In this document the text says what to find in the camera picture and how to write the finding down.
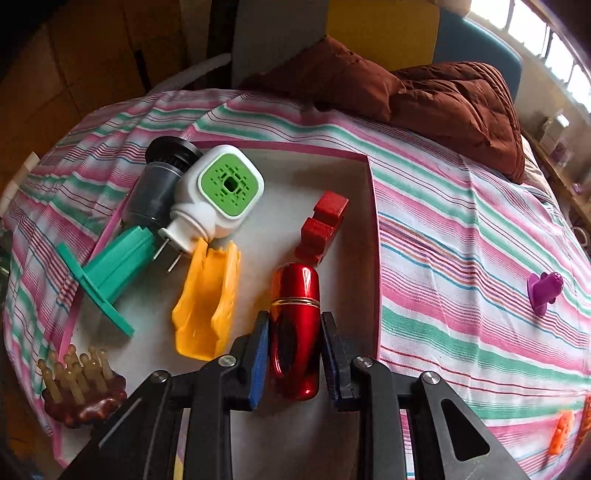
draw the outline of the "purple plastic toy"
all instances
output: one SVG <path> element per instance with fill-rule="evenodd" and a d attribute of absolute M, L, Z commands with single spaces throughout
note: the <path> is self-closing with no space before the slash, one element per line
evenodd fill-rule
<path fill-rule="evenodd" d="M 554 303 L 556 297 L 562 292 L 564 280 L 559 273 L 546 272 L 538 275 L 532 273 L 527 279 L 527 294 L 530 297 L 531 307 L 536 315 L 543 317 L 546 314 L 549 303 Z"/>

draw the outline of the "yellow plastic toy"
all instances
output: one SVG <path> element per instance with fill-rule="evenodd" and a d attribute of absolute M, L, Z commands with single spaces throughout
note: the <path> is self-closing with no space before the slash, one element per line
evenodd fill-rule
<path fill-rule="evenodd" d="M 225 353 L 239 272 L 240 252 L 233 242 L 225 252 L 208 249 L 199 239 L 172 315 L 178 353 L 205 361 Z"/>

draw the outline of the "window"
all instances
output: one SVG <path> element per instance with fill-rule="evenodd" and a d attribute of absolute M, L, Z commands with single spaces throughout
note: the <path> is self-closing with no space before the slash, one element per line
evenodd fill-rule
<path fill-rule="evenodd" d="M 550 39 L 550 29 L 526 4 L 516 0 L 509 23 L 509 35 L 523 43 L 534 55 L 544 56 Z"/>
<path fill-rule="evenodd" d="M 591 111 L 591 85 L 587 76 L 578 65 L 575 65 L 573 68 L 573 74 L 570 77 L 567 90 L 577 102 L 582 103 L 587 107 L 588 111 Z"/>
<path fill-rule="evenodd" d="M 591 83 L 560 37 L 524 0 L 472 0 L 470 10 L 542 59 L 572 98 L 591 112 Z"/>
<path fill-rule="evenodd" d="M 470 10 L 496 28 L 505 28 L 511 0 L 472 0 Z"/>
<path fill-rule="evenodd" d="M 546 66 L 556 75 L 559 80 L 568 82 L 570 73 L 573 71 L 574 59 L 570 54 L 569 49 L 558 38 L 558 35 L 553 34 L 550 41 L 550 52 L 546 60 Z"/>

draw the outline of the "gray canister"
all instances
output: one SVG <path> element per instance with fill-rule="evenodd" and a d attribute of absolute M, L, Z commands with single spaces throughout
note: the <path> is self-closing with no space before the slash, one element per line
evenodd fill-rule
<path fill-rule="evenodd" d="M 123 211 L 124 228 L 139 225 L 157 233 L 168 226 L 174 188 L 202 155 L 195 145 L 178 137 L 152 140 L 145 152 L 146 168 Z"/>
<path fill-rule="evenodd" d="M 154 233 L 170 223 L 174 188 L 183 172 L 161 161 L 148 163 L 123 212 L 125 228 L 139 225 Z"/>

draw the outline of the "white plug-in air freshener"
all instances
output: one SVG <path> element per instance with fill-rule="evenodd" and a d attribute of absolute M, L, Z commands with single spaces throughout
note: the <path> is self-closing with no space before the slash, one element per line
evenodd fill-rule
<path fill-rule="evenodd" d="M 264 188 L 261 174 L 242 151 L 231 145 L 212 148 L 178 181 L 170 210 L 172 221 L 158 231 L 165 243 L 157 255 L 169 242 L 181 253 L 192 255 L 199 238 L 209 243 L 229 235 L 244 221 Z"/>

